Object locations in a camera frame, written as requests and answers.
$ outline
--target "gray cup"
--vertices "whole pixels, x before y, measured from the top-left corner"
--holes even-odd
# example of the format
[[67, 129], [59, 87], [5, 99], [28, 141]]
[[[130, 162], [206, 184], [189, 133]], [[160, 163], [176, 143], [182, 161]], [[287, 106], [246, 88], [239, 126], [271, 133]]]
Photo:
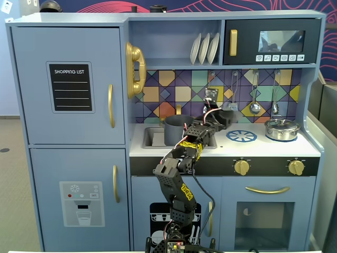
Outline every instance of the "gray cup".
[[188, 115], [173, 115], [165, 119], [164, 143], [166, 146], [175, 146], [182, 139], [184, 123], [192, 124], [193, 118]]

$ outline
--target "shopping list sign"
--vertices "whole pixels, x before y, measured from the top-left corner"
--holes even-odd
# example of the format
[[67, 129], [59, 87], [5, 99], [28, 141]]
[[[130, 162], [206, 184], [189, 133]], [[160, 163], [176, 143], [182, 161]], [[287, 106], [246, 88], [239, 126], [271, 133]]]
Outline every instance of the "shopping list sign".
[[93, 111], [88, 64], [50, 64], [54, 110]]

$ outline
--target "colorful tile backsplash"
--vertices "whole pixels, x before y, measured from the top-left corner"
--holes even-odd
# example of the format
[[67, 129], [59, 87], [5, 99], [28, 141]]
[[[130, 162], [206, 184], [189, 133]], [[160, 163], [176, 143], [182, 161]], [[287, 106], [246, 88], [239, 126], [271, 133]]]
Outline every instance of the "colorful tile backsplash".
[[[280, 109], [278, 115], [289, 120], [295, 119], [301, 71], [300, 69], [281, 70], [280, 88], [276, 96]], [[257, 115], [249, 110], [253, 97], [253, 70], [239, 70], [238, 73], [234, 98], [238, 103], [239, 111], [243, 114], [239, 123], [264, 123], [271, 117], [274, 70], [259, 70], [256, 101], [261, 106], [261, 112]], [[226, 107], [233, 99], [231, 83], [231, 70], [148, 71], [143, 92], [135, 98], [136, 121], [137, 123], [158, 123], [160, 118], [174, 115], [178, 104], [182, 107], [182, 114], [201, 115], [207, 85], [219, 90], [217, 104]], [[233, 78], [234, 91], [235, 85], [236, 77]]]

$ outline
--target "robotic arm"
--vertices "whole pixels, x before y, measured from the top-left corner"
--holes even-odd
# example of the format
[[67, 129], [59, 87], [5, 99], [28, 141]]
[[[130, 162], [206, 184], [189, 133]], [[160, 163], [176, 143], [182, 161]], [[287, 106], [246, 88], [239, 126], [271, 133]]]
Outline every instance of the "robotic arm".
[[[217, 90], [206, 89], [204, 103], [207, 112], [185, 127], [183, 139], [161, 160], [154, 171], [161, 190], [170, 203], [171, 226], [167, 238], [164, 231], [164, 241], [156, 246], [153, 253], [162, 253], [164, 250], [166, 253], [181, 253], [181, 250], [201, 249], [199, 246], [189, 245], [188, 242], [196, 201], [180, 173], [193, 171], [203, 148], [209, 144], [214, 133], [226, 129], [233, 121], [234, 112], [218, 108], [216, 98]], [[149, 246], [146, 249], [146, 252], [150, 252]]]

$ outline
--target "sink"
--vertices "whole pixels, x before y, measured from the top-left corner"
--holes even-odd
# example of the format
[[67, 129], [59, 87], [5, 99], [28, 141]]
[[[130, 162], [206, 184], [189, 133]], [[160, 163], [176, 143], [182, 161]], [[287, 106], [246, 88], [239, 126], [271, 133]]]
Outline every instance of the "sink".
[[[167, 149], [173, 146], [166, 146], [164, 144], [164, 128], [146, 128], [144, 130], [143, 149]], [[212, 136], [210, 144], [204, 149], [215, 149], [216, 141]]]

